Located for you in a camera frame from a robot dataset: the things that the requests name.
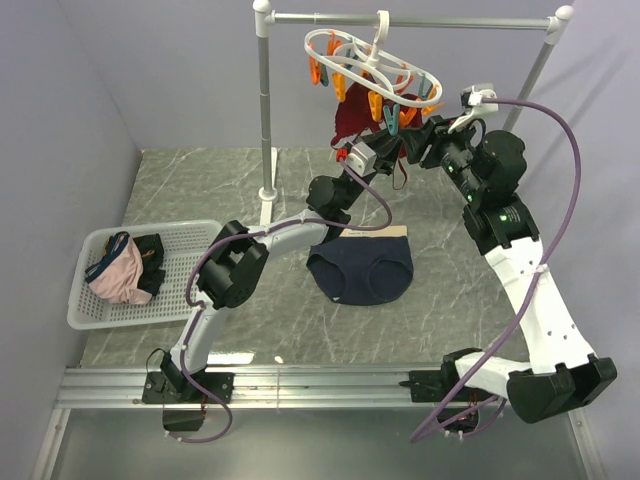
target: gray floor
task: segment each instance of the gray floor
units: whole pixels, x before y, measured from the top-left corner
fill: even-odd
[[[305,208],[311,179],[338,175],[330,149],[282,149],[280,201],[274,218]],[[486,348],[513,317],[506,295],[477,253],[462,224],[463,200],[436,170],[409,170],[394,191],[391,178],[373,187],[387,199],[394,224],[407,225],[415,277],[396,302],[377,307],[334,304],[316,287],[305,267],[307,251],[269,263],[254,296],[240,307],[212,350],[252,352],[254,363],[439,362],[465,347]],[[262,182],[256,149],[149,150],[136,179],[125,225],[179,220],[238,219],[256,224]],[[353,222],[375,225],[384,210],[363,194],[350,213]],[[271,279],[277,275],[278,283]],[[85,366],[141,366],[155,347],[169,348],[182,322],[91,332]],[[525,360],[520,332],[500,355]]]
[[[213,423],[224,420],[222,412],[215,413]],[[491,429],[462,443],[437,434],[410,444],[410,433],[427,413],[236,411],[234,427],[223,439],[181,445],[163,437],[160,411],[77,410],[69,419],[52,478],[586,479],[566,415],[523,427],[507,410]],[[198,436],[217,428],[207,420]]]

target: black cloth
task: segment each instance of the black cloth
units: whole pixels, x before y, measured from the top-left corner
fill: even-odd
[[[160,291],[166,272],[160,268],[164,260],[164,246],[160,235],[155,233],[133,239],[142,257],[143,272],[138,280],[138,288],[154,297]]]
[[[327,297],[344,305],[380,305],[413,280],[407,237],[340,237],[311,248],[307,268]]]

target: dark blue cloth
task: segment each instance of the dark blue cloth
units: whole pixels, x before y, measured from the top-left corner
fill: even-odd
[[[380,305],[413,280],[407,237],[340,237],[311,248],[307,268],[327,297],[344,305]]]

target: gray tile floor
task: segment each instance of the gray tile floor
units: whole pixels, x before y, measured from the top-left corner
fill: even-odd
[[[307,187],[317,175],[338,175],[333,151],[281,149],[274,218],[305,208]],[[463,200],[438,170],[409,170],[394,191],[391,178],[373,187],[387,199],[394,224],[407,225],[414,280],[397,301],[376,307],[338,305],[317,288],[305,267],[308,252],[269,263],[254,296],[230,318],[216,352],[252,352],[254,363],[288,364],[439,362],[465,347],[486,348],[513,318],[506,294],[477,253],[462,224]],[[257,149],[148,150],[138,172],[124,224],[179,220],[259,221],[262,182]],[[384,210],[363,194],[352,222],[375,225]],[[271,279],[278,275],[278,284]],[[155,347],[170,348],[183,322],[96,330],[85,366],[141,366]],[[527,358],[518,331],[500,355]]]

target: pink cloth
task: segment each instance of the pink cloth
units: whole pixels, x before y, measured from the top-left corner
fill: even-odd
[[[95,280],[89,283],[89,287],[96,295],[109,303],[132,303],[135,305],[149,303],[151,294],[137,288],[138,280],[143,271],[140,251],[129,235],[120,236],[116,240],[114,250],[118,249],[121,242],[127,242],[124,250]]]

